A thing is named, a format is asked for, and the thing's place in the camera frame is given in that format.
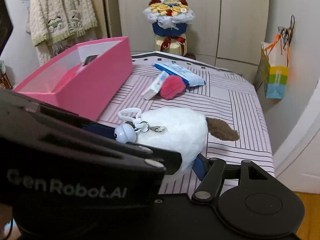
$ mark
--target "colorful paper bag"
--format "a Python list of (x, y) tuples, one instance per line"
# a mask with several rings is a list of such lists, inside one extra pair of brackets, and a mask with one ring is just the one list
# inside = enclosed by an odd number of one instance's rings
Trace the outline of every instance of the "colorful paper bag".
[(184, 56), (187, 54), (186, 35), (181, 34), (176, 37), (162, 37), (156, 35), (156, 50)]
[(282, 47), (281, 35), (272, 44), (261, 43), (260, 70), (266, 98), (282, 99), (289, 73), (289, 46)]

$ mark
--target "yellow flowers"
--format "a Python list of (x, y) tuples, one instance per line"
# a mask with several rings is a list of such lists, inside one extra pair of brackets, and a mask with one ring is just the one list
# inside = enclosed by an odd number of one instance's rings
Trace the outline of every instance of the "yellow flowers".
[(189, 8), (178, 0), (170, 0), (163, 3), (153, 3), (149, 5), (153, 13), (159, 13), (161, 16), (177, 16), (181, 13), (187, 13)]

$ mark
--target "bed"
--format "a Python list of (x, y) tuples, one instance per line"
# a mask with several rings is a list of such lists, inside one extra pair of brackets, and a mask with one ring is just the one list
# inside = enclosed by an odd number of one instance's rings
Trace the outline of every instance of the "bed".
[[(149, 101), (141, 98), (143, 90), (161, 72), (152, 65), (172, 61), (204, 78), (206, 85), (187, 87), (172, 100), (159, 96)], [(246, 79), (225, 69), (158, 51), (133, 55), (132, 63), (132, 74), (109, 102), (99, 117), (99, 123), (118, 126), (121, 123), (117, 117), (118, 111), (129, 107), (138, 107), (142, 111), (160, 107), (188, 107), (207, 117), (226, 121), (239, 133), (240, 139), (236, 142), (221, 141), (208, 134), (207, 147), (201, 152), (202, 155), (220, 158), (230, 164), (240, 164), (244, 159), (252, 160), (274, 176), (264, 115), (254, 86)], [(159, 193), (187, 193), (191, 196), (199, 184), (195, 173), (190, 171), (172, 183), (163, 183)], [(236, 185), (237, 180), (226, 180), (221, 193)]]

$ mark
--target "metal keyring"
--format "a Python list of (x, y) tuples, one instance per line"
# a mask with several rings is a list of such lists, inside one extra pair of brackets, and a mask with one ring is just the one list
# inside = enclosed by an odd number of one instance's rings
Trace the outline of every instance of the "metal keyring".
[(141, 123), (146, 123), (147, 124), (147, 130), (146, 131), (142, 131), (142, 128), (141, 128), (141, 132), (147, 132), (147, 131), (149, 131), (150, 130), (150, 124), (148, 123), (148, 122), (146, 122), (146, 121), (142, 121)]

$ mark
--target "pink box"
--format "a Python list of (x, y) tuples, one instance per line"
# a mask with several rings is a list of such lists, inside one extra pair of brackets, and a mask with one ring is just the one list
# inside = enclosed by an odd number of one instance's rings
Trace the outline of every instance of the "pink box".
[[(96, 54), (100, 56), (76, 73)], [(88, 41), (42, 65), (14, 91), (95, 121), (132, 70), (128, 37)]]

